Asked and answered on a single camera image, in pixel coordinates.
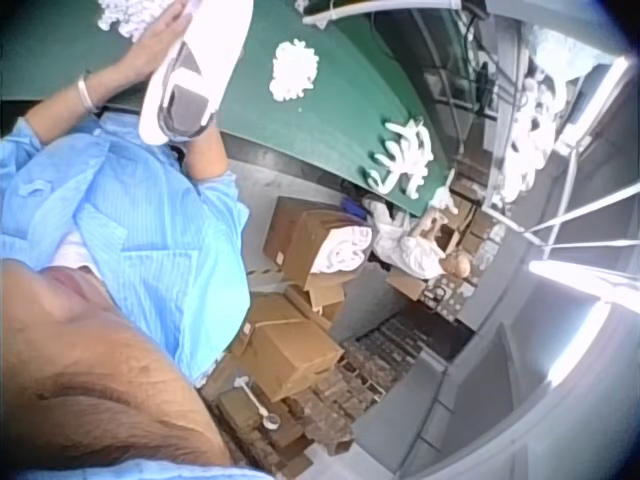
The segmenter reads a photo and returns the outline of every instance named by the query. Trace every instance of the person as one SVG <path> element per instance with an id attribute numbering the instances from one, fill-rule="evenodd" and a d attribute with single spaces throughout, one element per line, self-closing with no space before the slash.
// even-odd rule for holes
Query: person
<path id="1" fill-rule="evenodd" d="M 160 65 L 186 4 L 85 79 L 91 103 Z M 194 389 L 249 305 L 220 133 L 189 143 L 185 176 L 136 116 L 85 100 L 63 89 L 0 143 L 4 460 L 17 478 L 269 478 L 230 466 Z"/>
<path id="2" fill-rule="evenodd" d="M 445 254 L 436 244 L 442 225 L 448 222 L 439 206 L 429 206 L 422 218 L 412 221 L 406 212 L 396 212 L 391 218 L 387 206 L 373 197 L 365 197 L 363 205 L 376 228 L 373 252 L 383 262 L 420 280 L 444 274 L 464 279 L 471 273 L 471 261 L 465 252 Z"/>

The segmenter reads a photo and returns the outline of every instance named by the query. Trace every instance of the white ladle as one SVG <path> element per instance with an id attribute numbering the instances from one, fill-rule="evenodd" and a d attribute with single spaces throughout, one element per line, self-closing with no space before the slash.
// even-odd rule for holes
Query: white ladle
<path id="1" fill-rule="evenodd" d="M 264 406 L 258 401 L 258 399 L 253 395 L 253 392 L 247 386 L 249 382 L 249 377 L 238 377 L 233 382 L 233 386 L 238 388 L 242 387 L 247 395 L 251 399 L 251 401 L 258 408 L 258 413 L 262 416 L 262 425 L 267 430 L 277 430 L 280 428 L 280 417 L 278 417 L 275 413 L 269 413 L 269 411 L 264 408 Z"/>

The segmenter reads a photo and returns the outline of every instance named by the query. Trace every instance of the white shoe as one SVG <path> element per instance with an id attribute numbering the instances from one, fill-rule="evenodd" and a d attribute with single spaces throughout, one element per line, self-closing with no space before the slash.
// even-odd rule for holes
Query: white shoe
<path id="1" fill-rule="evenodd" d="M 195 138 L 213 122 L 252 15 L 253 0 L 201 0 L 184 37 L 149 81 L 139 126 L 145 143 Z"/>

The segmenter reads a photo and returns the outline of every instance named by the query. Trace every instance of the silver bangle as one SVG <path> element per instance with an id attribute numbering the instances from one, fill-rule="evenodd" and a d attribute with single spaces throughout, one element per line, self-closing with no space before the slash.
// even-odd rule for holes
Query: silver bangle
<path id="1" fill-rule="evenodd" d="M 80 99 L 82 100 L 82 105 L 84 106 L 84 108 L 91 113 L 98 113 L 99 110 L 91 101 L 91 97 L 89 96 L 89 92 L 87 91 L 87 84 L 84 81 L 88 73 L 89 71 L 87 70 L 83 72 L 82 75 L 80 75 L 80 78 L 78 79 L 78 91 L 80 92 Z"/>

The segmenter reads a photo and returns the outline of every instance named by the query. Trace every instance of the worker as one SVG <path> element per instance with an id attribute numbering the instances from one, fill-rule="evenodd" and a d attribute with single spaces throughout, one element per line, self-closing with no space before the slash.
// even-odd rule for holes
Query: worker
<path id="1" fill-rule="evenodd" d="M 185 176 L 136 116 L 87 116 L 158 68 L 186 4 L 0 143 L 2 449 L 16 478 L 268 478 L 230 467 L 194 389 L 249 305 L 248 210 L 220 133 L 190 142 Z"/>
<path id="2" fill-rule="evenodd" d="M 468 277 L 471 273 L 468 255 L 461 250 L 445 254 L 436 244 L 442 225 L 448 222 L 443 208 L 453 205 L 446 201 L 447 195 L 448 188 L 441 187 L 434 197 L 436 202 L 432 201 L 425 215 L 417 221 L 402 211 L 391 218 L 384 203 L 374 197 L 365 197 L 363 205 L 369 210 L 370 223 L 376 229 L 375 255 L 420 280 L 432 280 L 443 274 L 461 279 Z"/>

